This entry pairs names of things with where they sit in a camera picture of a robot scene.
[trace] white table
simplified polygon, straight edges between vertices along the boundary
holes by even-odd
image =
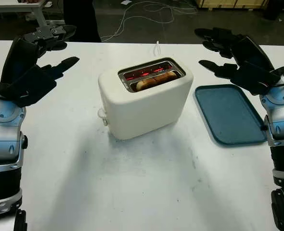
[[[39,26],[46,26],[46,19],[42,13],[42,7],[46,0],[38,3],[19,3],[17,0],[0,0],[0,12],[33,12]]]
[[[10,44],[0,41],[0,74]],[[198,86],[228,83],[199,65],[200,59],[232,61],[202,45],[161,45],[162,55],[174,55],[194,74],[179,120],[128,141],[116,140],[103,126],[97,117],[98,75],[131,59],[155,59],[153,47],[69,43],[39,60],[44,66],[81,58],[27,109],[22,209],[29,231],[277,230],[270,197],[277,187],[267,143],[217,145],[193,98]],[[284,65],[284,46],[262,47],[275,67]],[[258,96],[245,93],[264,117]],[[12,223],[13,218],[0,219],[1,230],[11,230]]]

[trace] dark floor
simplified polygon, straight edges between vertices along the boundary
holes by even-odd
[[[118,29],[124,10],[119,1],[95,0],[94,6],[97,15],[98,30],[101,36],[113,35]],[[190,8],[182,0],[161,0],[165,4]],[[157,21],[171,20],[171,12],[165,8],[159,12],[146,12],[141,3],[133,6],[126,16],[144,16]],[[46,19],[61,19],[62,6],[45,10]],[[0,19],[0,39],[13,39],[16,33],[23,34],[35,28],[36,22],[26,22],[21,14],[3,14]],[[269,21],[262,17],[261,11],[247,10],[213,10],[198,9],[195,14],[182,14],[174,12],[175,20],[169,24],[160,24],[144,18],[132,18],[125,22],[124,32],[110,39],[108,42],[124,43],[201,43],[194,34],[194,29],[199,27],[212,28],[224,27],[234,33],[249,34],[258,44],[284,45],[284,12],[276,21]]]

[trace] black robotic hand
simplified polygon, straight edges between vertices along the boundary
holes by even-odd
[[[233,35],[222,28],[199,28],[195,33],[205,39],[204,47],[219,52],[222,57],[234,57],[237,63],[218,66],[208,60],[199,61],[215,76],[230,79],[253,95],[266,94],[280,80],[282,69],[275,70],[264,51],[249,36]]]
[[[46,51],[63,50],[65,39],[74,35],[75,26],[49,25],[17,37],[7,55],[0,80],[0,99],[19,107],[36,103],[56,86],[56,79],[79,59],[70,57],[59,65],[39,67],[37,60]]]

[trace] plastic tray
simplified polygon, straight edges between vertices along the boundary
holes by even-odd
[[[266,141],[261,130],[263,120],[238,86],[200,86],[195,96],[217,142],[233,145]]]

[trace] toaster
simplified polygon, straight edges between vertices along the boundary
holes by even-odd
[[[117,139],[140,136],[180,117],[192,81],[191,71],[172,58],[112,68],[98,78],[98,115]]]

